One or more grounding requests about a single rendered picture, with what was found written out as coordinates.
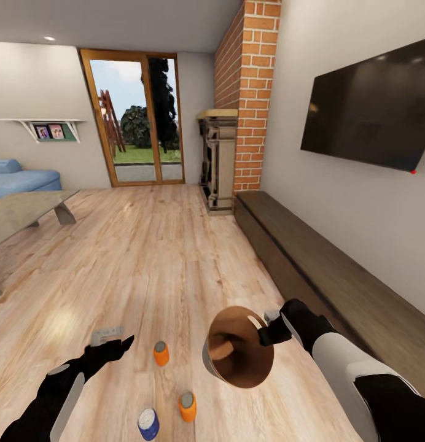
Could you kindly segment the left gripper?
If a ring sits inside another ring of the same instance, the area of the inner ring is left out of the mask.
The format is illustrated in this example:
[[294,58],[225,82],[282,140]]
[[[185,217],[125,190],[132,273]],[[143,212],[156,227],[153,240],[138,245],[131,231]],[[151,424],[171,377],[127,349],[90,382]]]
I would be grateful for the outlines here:
[[91,354],[97,360],[97,373],[106,363],[122,358],[125,351],[129,350],[134,340],[135,336],[130,336],[125,341],[119,339],[107,341],[107,343],[103,343],[96,347],[90,347],[90,345],[87,345],[84,348],[85,354]]

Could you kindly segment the can of soda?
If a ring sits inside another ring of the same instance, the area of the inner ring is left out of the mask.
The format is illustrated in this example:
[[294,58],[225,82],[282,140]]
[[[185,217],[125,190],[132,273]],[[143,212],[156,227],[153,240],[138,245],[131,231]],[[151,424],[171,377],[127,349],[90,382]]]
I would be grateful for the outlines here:
[[159,341],[155,347],[154,347],[154,356],[155,356],[155,360],[157,365],[159,366],[165,366],[170,357],[169,357],[169,352],[168,352],[168,346],[166,343],[164,343],[164,341]]
[[159,431],[160,424],[156,411],[153,408],[146,408],[140,413],[138,427],[146,441],[154,440]]
[[190,392],[184,392],[179,399],[179,408],[184,422],[192,422],[197,415],[197,403],[195,395]]

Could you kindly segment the trash can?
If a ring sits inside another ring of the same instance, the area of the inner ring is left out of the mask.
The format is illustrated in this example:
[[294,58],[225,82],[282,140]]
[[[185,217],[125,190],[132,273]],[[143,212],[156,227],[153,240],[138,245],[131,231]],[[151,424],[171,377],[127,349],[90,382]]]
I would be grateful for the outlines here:
[[243,390],[256,388],[269,377],[275,359],[274,344],[260,343],[264,320],[247,307],[229,306],[213,318],[202,350],[205,368],[215,377]]

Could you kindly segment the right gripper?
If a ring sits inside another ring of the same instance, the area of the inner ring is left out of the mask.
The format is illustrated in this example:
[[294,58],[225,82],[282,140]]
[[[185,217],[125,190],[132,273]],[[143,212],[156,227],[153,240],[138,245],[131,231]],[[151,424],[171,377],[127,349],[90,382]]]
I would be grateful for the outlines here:
[[292,336],[283,336],[279,333],[276,328],[276,321],[273,321],[269,326],[260,328],[258,333],[260,336],[260,343],[265,347],[292,339]]

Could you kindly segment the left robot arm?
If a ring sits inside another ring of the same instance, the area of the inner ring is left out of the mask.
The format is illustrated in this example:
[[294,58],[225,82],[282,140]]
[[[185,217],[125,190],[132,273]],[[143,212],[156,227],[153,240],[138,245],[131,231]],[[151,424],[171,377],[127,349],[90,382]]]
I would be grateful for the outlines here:
[[85,355],[68,360],[45,376],[37,398],[6,428],[0,442],[59,442],[84,385],[106,363],[122,358],[135,340],[130,336],[125,341],[106,341],[106,337],[122,333],[122,325],[94,329]]

